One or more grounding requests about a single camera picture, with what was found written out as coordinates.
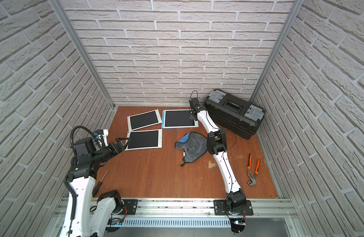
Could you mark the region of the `white drawing tablet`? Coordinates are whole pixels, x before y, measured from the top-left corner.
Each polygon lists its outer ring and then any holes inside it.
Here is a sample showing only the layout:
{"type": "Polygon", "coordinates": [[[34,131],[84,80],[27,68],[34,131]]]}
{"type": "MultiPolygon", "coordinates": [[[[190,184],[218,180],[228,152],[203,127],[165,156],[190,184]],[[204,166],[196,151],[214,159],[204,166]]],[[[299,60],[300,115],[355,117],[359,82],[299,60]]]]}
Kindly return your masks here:
{"type": "Polygon", "coordinates": [[[127,117],[129,131],[162,123],[158,109],[127,117]]]}
{"type": "Polygon", "coordinates": [[[129,131],[126,151],[162,148],[162,129],[129,131]]]}

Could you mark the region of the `blue microfiber cleaning mitt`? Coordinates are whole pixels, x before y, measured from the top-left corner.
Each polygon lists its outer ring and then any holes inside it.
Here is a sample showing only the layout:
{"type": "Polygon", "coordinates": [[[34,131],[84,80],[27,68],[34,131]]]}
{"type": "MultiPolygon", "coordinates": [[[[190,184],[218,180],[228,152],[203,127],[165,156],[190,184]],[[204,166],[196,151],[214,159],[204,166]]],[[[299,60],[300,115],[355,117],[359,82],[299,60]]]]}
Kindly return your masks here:
{"type": "Polygon", "coordinates": [[[177,150],[184,150],[183,167],[195,162],[207,152],[207,138],[197,132],[189,132],[175,143],[177,150]]]}

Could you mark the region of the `blue-edged drawing tablet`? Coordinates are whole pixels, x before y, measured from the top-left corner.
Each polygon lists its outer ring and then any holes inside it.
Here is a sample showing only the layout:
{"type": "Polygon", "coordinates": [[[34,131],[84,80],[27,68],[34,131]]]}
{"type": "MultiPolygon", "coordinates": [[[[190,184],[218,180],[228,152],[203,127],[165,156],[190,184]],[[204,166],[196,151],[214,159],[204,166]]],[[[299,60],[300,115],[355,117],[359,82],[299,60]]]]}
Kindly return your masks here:
{"type": "Polygon", "coordinates": [[[190,110],[163,110],[162,128],[198,128],[197,120],[190,119],[190,110]]]}

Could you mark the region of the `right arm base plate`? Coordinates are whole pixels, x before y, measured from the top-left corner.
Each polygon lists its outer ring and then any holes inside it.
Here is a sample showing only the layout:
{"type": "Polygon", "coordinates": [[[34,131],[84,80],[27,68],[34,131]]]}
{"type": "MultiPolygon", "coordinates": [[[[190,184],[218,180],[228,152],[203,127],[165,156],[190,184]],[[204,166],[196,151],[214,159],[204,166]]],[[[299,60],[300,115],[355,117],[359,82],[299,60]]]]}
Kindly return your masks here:
{"type": "Polygon", "coordinates": [[[229,200],[224,199],[215,199],[213,200],[214,205],[214,213],[216,216],[243,216],[244,213],[246,216],[253,216],[253,207],[251,201],[249,199],[246,200],[244,205],[238,207],[229,206],[229,200]]]}

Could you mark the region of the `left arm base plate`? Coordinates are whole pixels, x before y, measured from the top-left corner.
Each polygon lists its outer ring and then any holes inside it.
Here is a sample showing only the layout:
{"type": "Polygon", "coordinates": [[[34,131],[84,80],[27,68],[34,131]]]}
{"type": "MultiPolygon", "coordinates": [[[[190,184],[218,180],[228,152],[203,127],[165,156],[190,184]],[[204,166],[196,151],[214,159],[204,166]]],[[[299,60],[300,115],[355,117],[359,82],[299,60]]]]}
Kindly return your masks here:
{"type": "Polygon", "coordinates": [[[97,208],[94,212],[96,215],[135,215],[137,210],[137,199],[122,199],[117,202],[114,198],[103,198],[97,201],[97,208]]]}

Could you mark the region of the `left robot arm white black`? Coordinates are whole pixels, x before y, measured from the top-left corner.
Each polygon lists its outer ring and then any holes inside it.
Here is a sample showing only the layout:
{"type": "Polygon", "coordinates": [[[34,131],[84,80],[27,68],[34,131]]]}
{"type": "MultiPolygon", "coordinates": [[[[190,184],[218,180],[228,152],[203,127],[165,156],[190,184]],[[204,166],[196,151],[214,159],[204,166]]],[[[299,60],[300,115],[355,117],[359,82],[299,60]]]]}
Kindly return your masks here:
{"type": "Polygon", "coordinates": [[[117,138],[101,148],[96,148],[97,138],[85,138],[72,144],[74,157],[71,168],[63,179],[69,199],[62,237],[102,237],[113,213],[121,211],[123,202],[117,190],[100,195],[97,209],[90,215],[93,189],[101,165],[127,148],[125,138],[117,138]]]}

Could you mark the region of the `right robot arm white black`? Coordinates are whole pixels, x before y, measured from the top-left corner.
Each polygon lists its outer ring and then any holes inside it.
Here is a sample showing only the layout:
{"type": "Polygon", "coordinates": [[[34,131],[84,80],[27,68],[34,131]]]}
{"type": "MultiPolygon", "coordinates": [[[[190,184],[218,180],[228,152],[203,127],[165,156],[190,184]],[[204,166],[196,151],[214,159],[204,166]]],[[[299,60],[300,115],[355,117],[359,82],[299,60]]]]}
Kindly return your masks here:
{"type": "Polygon", "coordinates": [[[191,98],[189,104],[190,118],[199,121],[207,131],[207,151],[217,162],[225,184],[225,206],[229,212],[239,213],[245,208],[247,198],[229,163],[226,132],[216,126],[207,109],[200,105],[197,98],[191,98]]]}

